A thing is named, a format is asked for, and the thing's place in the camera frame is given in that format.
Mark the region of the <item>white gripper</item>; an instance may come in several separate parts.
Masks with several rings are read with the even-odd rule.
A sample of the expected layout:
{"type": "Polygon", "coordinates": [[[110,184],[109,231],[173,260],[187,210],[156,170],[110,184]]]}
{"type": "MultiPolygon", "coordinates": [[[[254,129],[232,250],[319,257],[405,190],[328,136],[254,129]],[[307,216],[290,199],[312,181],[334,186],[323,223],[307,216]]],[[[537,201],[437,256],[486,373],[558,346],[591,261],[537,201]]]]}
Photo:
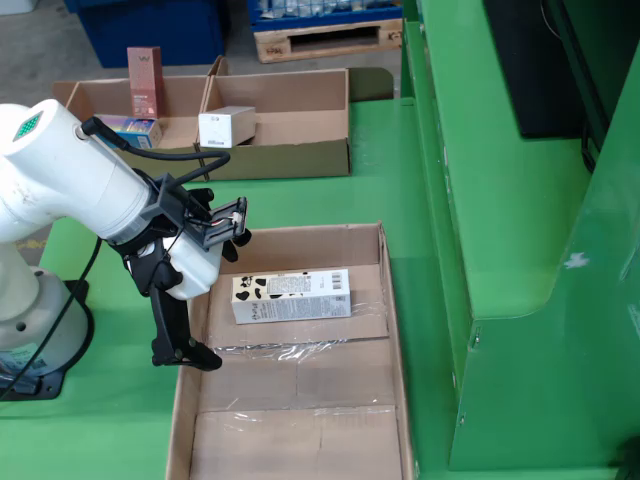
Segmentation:
{"type": "Polygon", "coordinates": [[[151,341],[152,364],[187,366],[214,371],[222,358],[191,335],[187,301],[207,293],[219,276],[222,257],[234,263],[238,247],[252,238],[241,235],[213,245],[205,251],[188,236],[152,243],[153,251],[140,256],[122,248],[122,259],[139,293],[151,302],[156,336],[151,341]]]}

